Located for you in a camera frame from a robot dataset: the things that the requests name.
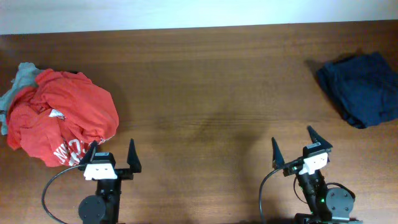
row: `light blue fabric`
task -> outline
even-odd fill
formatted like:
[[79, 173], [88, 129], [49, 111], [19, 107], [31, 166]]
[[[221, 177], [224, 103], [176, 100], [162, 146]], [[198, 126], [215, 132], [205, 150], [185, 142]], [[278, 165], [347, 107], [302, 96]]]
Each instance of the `light blue fabric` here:
[[17, 93], [19, 93], [23, 88], [27, 86], [37, 87], [35, 78], [42, 71], [43, 70], [36, 68], [33, 63], [24, 62], [19, 64], [17, 75], [15, 79], [11, 81], [13, 83], [12, 88], [0, 98], [0, 110], [5, 111], [3, 114], [0, 114], [0, 122], [2, 122], [2, 135], [7, 134], [8, 132], [6, 116], [14, 97], [17, 95]]

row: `clothing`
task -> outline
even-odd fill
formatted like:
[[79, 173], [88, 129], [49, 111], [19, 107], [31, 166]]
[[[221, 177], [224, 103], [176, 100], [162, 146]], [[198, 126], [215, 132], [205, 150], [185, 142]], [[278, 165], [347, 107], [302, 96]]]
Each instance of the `clothing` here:
[[37, 86], [35, 78], [42, 71], [43, 70], [36, 68], [33, 63], [24, 62], [19, 64], [17, 75], [15, 79], [11, 81], [14, 83], [12, 84], [12, 88], [0, 98], [0, 110], [4, 111], [3, 114], [0, 114], [2, 135], [7, 134], [6, 115], [12, 100], [23, 88], [27, 86]]
[[326, 63], [317, 75], [350, 125], [367, 128], [398, 118], [398, 74], [379, 53]]
[[119, 117], [112, 97], [83, 73], [47, 69], [12, 102], [7, 114], [7, 143], [22, 147], [46, 166], [79, 163], [93, 141], [116, 134]]

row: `dark blue cloth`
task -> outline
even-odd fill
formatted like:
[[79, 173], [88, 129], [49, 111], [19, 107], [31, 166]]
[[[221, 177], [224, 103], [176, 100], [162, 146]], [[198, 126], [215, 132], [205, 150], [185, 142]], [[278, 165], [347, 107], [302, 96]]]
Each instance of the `dark blue cloth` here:
[[398, 118], [398, 74], [379, 53], [326, 63], [317, 76], [350, 125], [367, 128]]

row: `white background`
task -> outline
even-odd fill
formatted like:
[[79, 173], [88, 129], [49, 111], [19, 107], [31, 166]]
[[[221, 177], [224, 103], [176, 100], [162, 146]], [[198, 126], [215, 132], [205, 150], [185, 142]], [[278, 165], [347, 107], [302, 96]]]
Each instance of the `white background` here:
[[398, 0], [0, 0], [0, 34], [398, 19]]

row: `red garment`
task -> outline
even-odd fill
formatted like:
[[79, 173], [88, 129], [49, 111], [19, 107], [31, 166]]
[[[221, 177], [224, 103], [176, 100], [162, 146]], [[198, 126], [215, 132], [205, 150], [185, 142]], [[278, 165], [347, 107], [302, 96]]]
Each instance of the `red garment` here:
[[93, 141], [116, 134], [119, 117], [112, 96], [83, 73], [47, 69], [36, 77], [38, 88], [27, 87], [7, 114], [7, 143], [22, 147], [46, 166], [74, 166]]

